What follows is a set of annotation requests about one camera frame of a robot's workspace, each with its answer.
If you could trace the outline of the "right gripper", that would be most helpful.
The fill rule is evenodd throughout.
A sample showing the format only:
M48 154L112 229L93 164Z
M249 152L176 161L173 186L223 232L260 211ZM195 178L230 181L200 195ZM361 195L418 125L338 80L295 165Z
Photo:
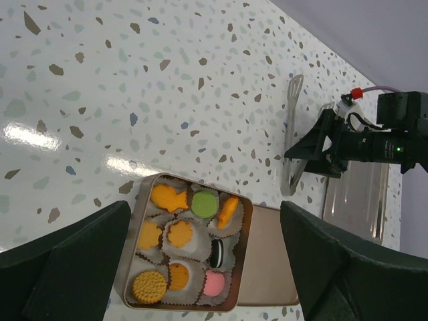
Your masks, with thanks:
M315 125L295 145L285 152L286 158L308 160L304 172L325 177L341 177L347 171L349 160L344 153L351 133L348 125L333 109L325 109ZM332 139L329 161L320 160L326 137Z

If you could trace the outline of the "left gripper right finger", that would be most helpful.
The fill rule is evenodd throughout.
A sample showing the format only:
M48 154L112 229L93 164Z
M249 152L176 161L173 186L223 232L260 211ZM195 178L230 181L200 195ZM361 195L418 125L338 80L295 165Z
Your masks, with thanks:
M291 201L280 223L305 320L426 320L427 260L364 240Z

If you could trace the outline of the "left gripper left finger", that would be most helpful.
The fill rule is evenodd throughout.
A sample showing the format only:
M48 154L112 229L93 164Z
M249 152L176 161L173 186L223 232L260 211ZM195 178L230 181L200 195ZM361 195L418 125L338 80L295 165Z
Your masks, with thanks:
M2 320L102 320L128 233L117 201L1 253Z

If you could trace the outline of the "metal tongs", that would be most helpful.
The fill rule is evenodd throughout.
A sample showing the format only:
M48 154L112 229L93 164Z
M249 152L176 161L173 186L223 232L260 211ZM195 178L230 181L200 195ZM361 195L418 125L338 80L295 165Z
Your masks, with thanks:
M302 86L304 75L295 75L288 84L287 90L287 121L285 131L285 150L289 150L294 145L296 107ZM280 190L283 196L291 197L296 192L298 183L306 167L306 160L293 161L291 158L284 157L283 172Z

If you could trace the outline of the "gold tin lid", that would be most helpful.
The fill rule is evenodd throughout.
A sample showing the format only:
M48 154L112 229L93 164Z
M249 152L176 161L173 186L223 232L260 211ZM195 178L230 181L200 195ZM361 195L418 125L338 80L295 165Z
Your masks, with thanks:
M298 303L280 210L255 205L237 305L259 308Z

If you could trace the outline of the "orange round cookie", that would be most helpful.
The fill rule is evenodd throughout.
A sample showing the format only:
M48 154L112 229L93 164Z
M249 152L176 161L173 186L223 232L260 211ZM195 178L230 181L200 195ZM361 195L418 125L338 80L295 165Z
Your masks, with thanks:
M170 271L170 287L172 291L183 290L189 282L188 268L181 263L172 263L169 265Z
M132 295L141 304L154 304L167 292L167 279L158 271L146 271L137 275L132 283Z

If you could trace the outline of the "orange flower cookie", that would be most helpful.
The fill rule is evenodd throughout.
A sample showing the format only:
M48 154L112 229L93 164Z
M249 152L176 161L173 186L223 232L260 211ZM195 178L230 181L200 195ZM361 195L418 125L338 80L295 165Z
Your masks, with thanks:
M145 221L140 232L137 249L149 251L152 247L159 244L159 237L162 229L154 221Z

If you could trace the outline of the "orange fish cookie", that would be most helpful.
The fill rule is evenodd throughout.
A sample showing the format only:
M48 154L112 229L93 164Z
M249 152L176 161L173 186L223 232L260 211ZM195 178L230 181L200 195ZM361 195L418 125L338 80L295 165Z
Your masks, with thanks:
M230 196L224 202L220 215L218 217L218 224L217 224L218 229L224 229L229 224L238 205L239 205L239 199L235 195Z

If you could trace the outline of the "black sandwich cookie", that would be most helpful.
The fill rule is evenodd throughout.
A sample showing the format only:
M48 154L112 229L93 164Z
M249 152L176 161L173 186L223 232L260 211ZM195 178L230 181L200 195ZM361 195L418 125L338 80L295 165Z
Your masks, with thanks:
M221 239L213 239L211 241L211 255L209 263L212 268L220 268L223 265L225 248Z

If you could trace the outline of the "orange animal cookie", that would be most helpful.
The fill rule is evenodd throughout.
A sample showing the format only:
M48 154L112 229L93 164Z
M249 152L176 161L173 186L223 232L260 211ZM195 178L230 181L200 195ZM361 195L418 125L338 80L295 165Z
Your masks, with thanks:
M152 188L150 200L159 208L167 210L169 213L179 209L188 209L187 192L175 191L175 188L169 185L159 184Z

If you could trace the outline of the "pink round cookie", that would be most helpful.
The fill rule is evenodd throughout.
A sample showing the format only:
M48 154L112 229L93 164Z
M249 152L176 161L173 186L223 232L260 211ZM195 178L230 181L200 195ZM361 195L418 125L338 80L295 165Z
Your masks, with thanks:
M208 270L205 277L206 280L203 294L209 297L218 296L225 287L225 276L221 273Z

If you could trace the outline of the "green round cookie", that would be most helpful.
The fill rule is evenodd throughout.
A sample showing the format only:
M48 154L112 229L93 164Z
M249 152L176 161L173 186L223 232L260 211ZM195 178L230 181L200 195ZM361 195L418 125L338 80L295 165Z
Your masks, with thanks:
M199 191L193 195L191 211L200 219L214 216L218 210L218 199L209 191Z

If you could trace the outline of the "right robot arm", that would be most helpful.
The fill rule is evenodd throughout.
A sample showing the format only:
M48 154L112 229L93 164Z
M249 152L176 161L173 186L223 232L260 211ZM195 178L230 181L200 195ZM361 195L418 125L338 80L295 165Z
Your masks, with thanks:
M399 164L401 173L421 165L427 168L427 94L395 92L377 100L377 125L357 131L351 117L339 116L329 108L321 112L315 125L294 146L286 158L306 161L304 170L340 178L350 161Z

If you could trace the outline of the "silver metal tray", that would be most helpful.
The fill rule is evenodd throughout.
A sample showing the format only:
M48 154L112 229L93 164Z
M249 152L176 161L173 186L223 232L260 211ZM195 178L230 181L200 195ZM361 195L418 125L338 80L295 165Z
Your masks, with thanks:
M350 161L339 179L328 180L323 220L381 244L388 178L388 164Z

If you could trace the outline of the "gold cookie tin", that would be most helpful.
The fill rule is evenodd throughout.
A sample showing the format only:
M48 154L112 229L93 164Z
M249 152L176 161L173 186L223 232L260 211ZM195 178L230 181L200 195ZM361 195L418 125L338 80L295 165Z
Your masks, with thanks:
M150 194L152 188L159 184L172 186L178 193L186 191L189 208L169 213L157 207L150 200ZM199 191L209 191L217 196L218 210L211 218L200 219L191 211L193 195ZM223 204L233 195L238 197L239 205L229 224L224 229L218 229L218 217ZM130 227L114 284L124 305L135 310L229 312L234 309L239 297L252 213L252 202L235 193L168 173L144 178L131 215ZM138 238L145 221L154 221L162 229L159 244L149 251L137 249ZM192 240L180 249L172 246L167 239L169 227L177 221L188 221L193 227ZM225 248L223 265L220 268L212 268L209 263L213 239L221 239ZM183 290L169 289L171 282L169 265L172 263L181 263L188 268L189 282ZM205 274L208 270L225 276L225 287L215 297L203 294ZM166 294L161 301L154 304L141 304L132 295L134 279L138 274L146 271L158 271L167 279Z

